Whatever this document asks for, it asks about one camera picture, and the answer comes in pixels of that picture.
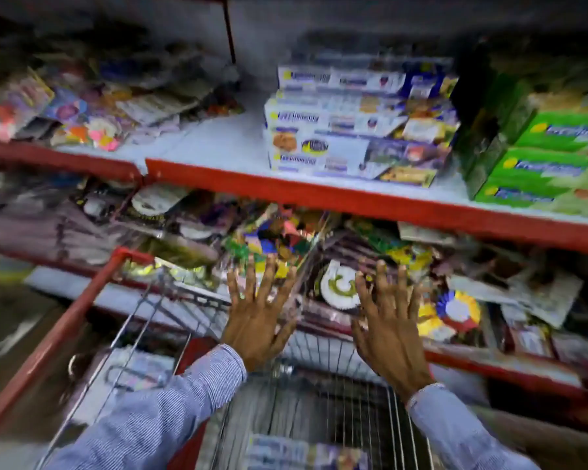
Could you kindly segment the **person's left hand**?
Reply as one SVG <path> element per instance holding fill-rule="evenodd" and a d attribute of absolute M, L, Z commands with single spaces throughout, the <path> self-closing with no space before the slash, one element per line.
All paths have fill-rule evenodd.
<path fill-rule="evenodd" d="M 271 355 L 271 342 L 277 330 L 279 318 L 296 282 L 296 269 L 290 269 L 285 282 L 273 300 L 261 304 L 261 284 L 256 285 L 256 264 L 252 256 L 246 264 L 245 288 L 241 304 L 228 312 L 227 324 L 220 342 L 234 349 L 242 359 L 247 373 L 263 368 L 277 355 Z"/>

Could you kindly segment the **person's right hand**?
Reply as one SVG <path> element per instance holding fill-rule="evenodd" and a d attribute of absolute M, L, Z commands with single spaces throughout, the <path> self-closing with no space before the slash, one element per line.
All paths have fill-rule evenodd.
<path fill-rule="evenodd" d="M 417 321 L 409 319 L 409 300 L 413 286 L 408 286 L 406 269 L 400 267 L 393 287 L 393 306 L 378 306 L 362 273 L 355 278 L 361 302 L 358 317 L 368 332 L 370 355 L 362 360 L 389 384 L 400 401 L 407 405 L 416 392 L 433 384 L 417 330 Z"/>

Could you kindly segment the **person's left forearm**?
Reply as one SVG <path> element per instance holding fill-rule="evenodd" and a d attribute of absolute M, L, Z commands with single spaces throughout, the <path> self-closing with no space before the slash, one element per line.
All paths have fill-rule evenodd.
<path fill-rule="evenodd" d="M 198 427 L 231 401 L 257 363 L 217 345 L 165 387 L 121 398 L 44 470 L 164 470 Z"/>

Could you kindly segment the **person's right forearm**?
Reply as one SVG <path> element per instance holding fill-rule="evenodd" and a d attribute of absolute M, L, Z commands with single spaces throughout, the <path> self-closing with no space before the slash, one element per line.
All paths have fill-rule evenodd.
<path fill-rule="evenodd" d="M 494 438 L 442 384 L 422 388 L 406 408 L 447 470 L 541 470 L 533 460 Z"/>

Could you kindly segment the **blue and yellow rosette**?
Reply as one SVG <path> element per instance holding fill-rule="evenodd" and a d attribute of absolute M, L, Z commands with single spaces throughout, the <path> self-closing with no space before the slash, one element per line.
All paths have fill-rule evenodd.
<path fill-rule="evenodd" d="M 482 309 L 478 300 L 461 291 L 444 292 L 435 304 L 437 316 L 457 332 L 469 332 L 480 326 Z"/>

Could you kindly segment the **white round badge packet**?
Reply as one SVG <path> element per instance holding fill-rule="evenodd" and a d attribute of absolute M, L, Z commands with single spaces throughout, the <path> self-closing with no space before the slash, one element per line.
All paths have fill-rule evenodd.
<path fill-rule="evenodd" d="M 332 308 L 348 311 L 361 304 L 355 278 L 357 271 L 331 259 L 320 275 L 319 290 L 324 301 Z"/>

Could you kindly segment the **heap of party decoration packets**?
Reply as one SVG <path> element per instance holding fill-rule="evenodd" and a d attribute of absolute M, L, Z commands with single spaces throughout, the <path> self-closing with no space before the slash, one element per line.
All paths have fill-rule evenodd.
<path fill-rule="evenodd" d="M 145 265 L 127 261 L 130 281 L 144 283 L 164 268 L 176 282 L 211 292 L 223 284 L 227 291 L 229 269 L 242 292 L 250 255 L 259 283 L 273 254 L 269 298 L 298 269 L 285 316 L 338 335 L 350 334 L 360 306 L 341 311 L 324 301 L 327 263 L 361 271 L 376 295 L 376 262 L 384 260 L 390 281 L 404 267 L 408 284 L 426 286 L 417 327 L 429 342 L 588 364 L 588 258 L 168 183 L 0 164 L 1 250 L 95 268 L 119 247 L 151 257 Z M 437 316 L 435 304 L 449 290 L 478 300 L 477 329 L 457 332 Z"/>

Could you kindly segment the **white shelf with red edge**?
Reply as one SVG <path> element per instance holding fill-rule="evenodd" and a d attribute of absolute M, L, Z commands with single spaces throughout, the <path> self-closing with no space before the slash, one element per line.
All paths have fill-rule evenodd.
<path fill-rule="evenodd" d="M 161 180 L 271 202 L 352 213 L 588 254 L 588 218 L 528 211 L 468 199 L 453 169 L 428 189 L 272 171 L 263 149 L 264 96 L 239 96 L 245 112 L 191 124 L 149 145 L 116 152 L 84 146 L 57 151 L 28 142 L 0 142 L 0 162 L 42 166 L 119 181 Z"/>
<path fill-rule="evenodd" d="M 91 283 L 89 277 L 55 268 L 39 266 L 24 279 L 33 289 L 60 298 L 76 300 Z M 199 336 L 220 337 L 226 311 L 216 294 L 195 294 L 191 289 L 182 294 L 159 293 L 157 286 L 137 283 L 137 287 L 109 283 L 93 299 L 93 306 L 121 316 L 150 321 L 165 330 Z M 428 361 L 433 373 L 442 379 L 442 367 L 454 368 L 488 379 L 509 382 L 530 392 L 558 395 L 571 400 L 588 398 L 588 388 L 570 368 L 544 360 L 525 360 L 495 355 L 485 349 L 427 343 Z M 355 353 L 352 339 L 311 325 L 300 324 L 283 356 L 306 367 L 329 371 L 361 380 L 378 382 L 379 378 Z"/>

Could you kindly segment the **white and blue foil box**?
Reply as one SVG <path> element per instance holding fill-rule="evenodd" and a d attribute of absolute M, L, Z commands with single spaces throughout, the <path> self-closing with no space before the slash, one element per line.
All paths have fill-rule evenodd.
<path fill-rule="evenodd" d="M 450 144 L 460 129 L 452 103 L 354 93 L 279 90 L 265 103 L 268 126 Z"/>
<path fill-rule="evenodd" d="M 371 54 L 293 56 L 278 65 L 280 89 L 388 98 L 449 98 L 459 80 L 451 57 Z"/>
<path fill-rule="evenodd" d="M 314 177 L 383 181 L 428 188 L 451 147 L 310 128 L 265 127 L 272 170 Z"/>

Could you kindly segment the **pale printed packet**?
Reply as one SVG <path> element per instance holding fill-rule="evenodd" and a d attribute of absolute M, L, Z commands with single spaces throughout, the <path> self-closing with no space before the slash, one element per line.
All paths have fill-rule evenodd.
<path fill-rule="evenodd" d="M 97 353 L 68 402 L 70 424 L 90 426 L 131 392 L 164 387 L 176 368 L 172 356 L 131 347 Z"/>

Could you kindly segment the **green wrap box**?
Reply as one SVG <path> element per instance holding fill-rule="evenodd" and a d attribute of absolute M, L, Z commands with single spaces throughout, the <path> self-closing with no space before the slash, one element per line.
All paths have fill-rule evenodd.
<path fill-rule="evenodd" d="M 475 202 L 588 217 L 588 188 L 518 183 L 489 178 L 473 197 Z"/>
<path fill-rule="evenodd" d="M 511 145 L 569 153 L 588 149 L 588 111 L 537 110 L 519 127 Z"/>
<path fill-rule="evenodd" d="M 489 177 L 516 184 L 588 189 L 588 147 L 578 151 L 510 147 Z"/>

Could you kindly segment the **pile of colourful party packets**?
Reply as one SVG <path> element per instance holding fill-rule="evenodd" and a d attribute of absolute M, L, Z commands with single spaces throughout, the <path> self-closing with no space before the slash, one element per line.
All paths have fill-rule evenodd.
<path fill-rule="evenodd" d="M 240 115 L 239 73 L 182 40 L 0 40 L 0 142 L 104 152 Z"/>

